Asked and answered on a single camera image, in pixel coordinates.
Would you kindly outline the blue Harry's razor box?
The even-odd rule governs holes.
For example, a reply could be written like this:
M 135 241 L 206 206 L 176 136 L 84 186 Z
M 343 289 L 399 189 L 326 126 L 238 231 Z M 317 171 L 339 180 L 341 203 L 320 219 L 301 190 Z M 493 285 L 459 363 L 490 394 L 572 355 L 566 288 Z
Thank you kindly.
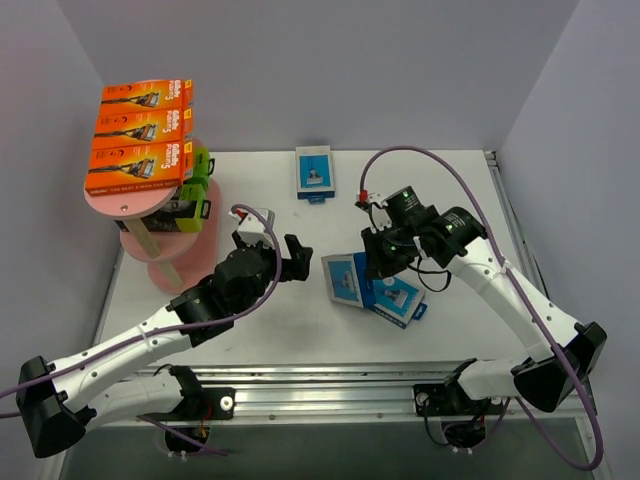
M 329 299 L 356 308 L 375 303 L 371 283 L 366 278 L 366 254 L 327 255 L 321 258 Z

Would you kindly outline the black green Gillette Labs box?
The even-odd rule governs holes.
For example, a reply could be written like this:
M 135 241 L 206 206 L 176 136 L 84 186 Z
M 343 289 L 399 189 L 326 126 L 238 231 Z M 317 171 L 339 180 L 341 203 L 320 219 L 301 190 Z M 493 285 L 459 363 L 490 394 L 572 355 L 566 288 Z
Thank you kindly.
M 215 159 L 206 147 L 195 147 L 193 153 L 193 172 L 188 183 L 208 184 L 215 168 Z

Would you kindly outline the orange Gillette Fusion box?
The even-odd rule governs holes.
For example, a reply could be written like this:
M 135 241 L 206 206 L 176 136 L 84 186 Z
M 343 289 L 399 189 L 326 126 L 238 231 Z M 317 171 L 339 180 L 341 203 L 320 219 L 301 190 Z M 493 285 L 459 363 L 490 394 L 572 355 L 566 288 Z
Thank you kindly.
M 84 188 L 90 196 L 181 186 L 193 175 L 192 141 L 93 150 Z
M 100 116 L 95 125 L 92 149 L 189 141 L 193 128 L 192 108 Z

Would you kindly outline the orange Gillette Fusion5 razor box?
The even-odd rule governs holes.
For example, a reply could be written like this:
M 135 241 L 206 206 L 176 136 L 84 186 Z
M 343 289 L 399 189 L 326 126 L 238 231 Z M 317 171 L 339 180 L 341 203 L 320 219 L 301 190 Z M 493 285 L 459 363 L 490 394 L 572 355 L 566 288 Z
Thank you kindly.
M 186 109 L 193 105 L 192 79 L 146 80 L 108 85 L 102 91 L 99 114 Z

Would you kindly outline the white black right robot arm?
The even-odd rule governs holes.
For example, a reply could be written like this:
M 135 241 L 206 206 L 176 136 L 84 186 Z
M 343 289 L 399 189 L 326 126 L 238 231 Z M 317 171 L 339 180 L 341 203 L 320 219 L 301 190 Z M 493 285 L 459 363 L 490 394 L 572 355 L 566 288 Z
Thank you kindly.
M 519 397 L 550 413 L 593 371 L 607 340 L 596 322 L 583 324 L 555 306 L 520 271 L 501 261 L 486 228 L 466 209 L 439 213 L 412 187 L 383 198 L 361 191 L 356 205 L 385 221 L 361 232 L 370 279 L 394 276 L 416 260 L 432 260 L 474 290 L 511 329 L 523 357 L 472 359 L 444 388 L 444 400 L 464 413 L 489 397 Z

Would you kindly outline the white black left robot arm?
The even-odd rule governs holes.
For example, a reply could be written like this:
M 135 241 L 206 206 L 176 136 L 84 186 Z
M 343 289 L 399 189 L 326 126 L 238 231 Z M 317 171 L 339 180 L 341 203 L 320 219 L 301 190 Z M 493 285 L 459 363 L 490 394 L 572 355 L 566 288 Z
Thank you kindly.
M 47 458 L 90 430 L 131 417 L 199 420 L 215 410 L 195 373 L 172 366 L 141 380 L 138 370 L 196 348 L 231 329 L 273 293 L 279 282 L 304 281 L 313 250 L 293 234 L 289 255 L 264 241 L 236 245 L 214 272 L 124 333 L 74 356 L 35 356 L 20 368 L 16 405 L 32 451 Z

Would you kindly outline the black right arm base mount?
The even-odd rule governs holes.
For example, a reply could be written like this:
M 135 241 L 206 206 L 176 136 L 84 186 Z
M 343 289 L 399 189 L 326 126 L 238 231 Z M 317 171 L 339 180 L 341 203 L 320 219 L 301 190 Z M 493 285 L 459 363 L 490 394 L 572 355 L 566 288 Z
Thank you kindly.
M 504 407 L 500 398 L 472 400 L 458 383 L 462 371 L 474 362 L 475 359 L 463 362 L 441 380 L 414 384 L 412 389 L 416 414 L 423 418 L 499 414 Z

